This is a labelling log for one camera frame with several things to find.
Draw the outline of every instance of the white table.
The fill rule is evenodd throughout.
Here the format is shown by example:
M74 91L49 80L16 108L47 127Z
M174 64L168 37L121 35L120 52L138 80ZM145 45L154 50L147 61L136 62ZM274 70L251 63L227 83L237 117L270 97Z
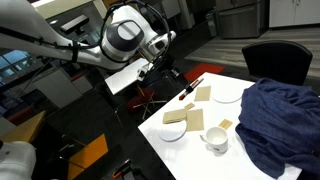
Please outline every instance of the white table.
M137 81L138 70L147 63L148 61L146 59L140 58L126 66L122 71L119 71L105 79L105 82L109 86L112 94L117 94L130 84Z
M211 86L210 101L194 102L195 92L189 94L183 101L179 101L181 92L139 126L142 134L177 180L272 179L251 162L240 137L235 132L235 127L239 123L241 100L230 104L213 100L213 98L219 101L236 100L241 97L243 90L253 83L210 73L205 73L202 77L204 81L199 87ZM174 142L161 140L159 131L163 114L183 108L190 102L195 104L193 109L203 109L205 130L186 132L182 138ZM218 126L223 119L228 119L233 124L227 130L229 149L221 155L207 148L199 135L205 134L212 126ZM279 179L296 179L300 172L301 169L286 164L285 172Z

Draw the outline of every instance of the window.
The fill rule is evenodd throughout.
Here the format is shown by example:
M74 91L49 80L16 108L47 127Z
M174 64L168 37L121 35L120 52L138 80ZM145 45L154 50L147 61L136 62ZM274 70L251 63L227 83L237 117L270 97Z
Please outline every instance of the window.
M3 57L0 56L0 69L3 69L9 65L10 64Z
M37 61L24 51L13 50L6 52L5 54L0 54L1 84L5 84L5 82L8 82L8 80L10 82L10 79L13 79L15 75L23 75L21 73L28 73L32 70L31 66L36 63Z
M11 64L14 64L18 61L21 61L29 56L28 53L23 51L14 50L7 54L2 55L7 61L9 61Z

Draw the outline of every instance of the gray carpet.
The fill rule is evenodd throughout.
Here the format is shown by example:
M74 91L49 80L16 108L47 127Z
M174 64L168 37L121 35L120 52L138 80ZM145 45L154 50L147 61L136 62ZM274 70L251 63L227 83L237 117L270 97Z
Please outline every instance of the gray carpet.
M320 78L320 27L292 27L269 30L257 39L226 40L216 37L186 57L208 63L247 67L241 49L266 40L288 40L302 44L313 53L308 76Z

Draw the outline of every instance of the crumpled fabric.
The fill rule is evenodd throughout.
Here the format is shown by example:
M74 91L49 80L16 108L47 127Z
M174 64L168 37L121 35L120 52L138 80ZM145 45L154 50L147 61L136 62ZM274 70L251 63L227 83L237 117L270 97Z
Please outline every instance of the crumpled fabric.
M251 161L273 178L285 163L320 173L320 98L311 88L260 79L242 95L236 132Z

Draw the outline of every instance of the orange panel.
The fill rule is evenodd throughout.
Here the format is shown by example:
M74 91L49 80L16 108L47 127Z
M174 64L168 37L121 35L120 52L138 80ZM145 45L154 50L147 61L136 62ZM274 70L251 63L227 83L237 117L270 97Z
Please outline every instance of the orange panel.
M107 152L108 146L106 138L104 134L102 134L81 151L73 155L69 160L74 164L87 168ZM68 179L74 179L82 171L84 171L84 169L69 163Z

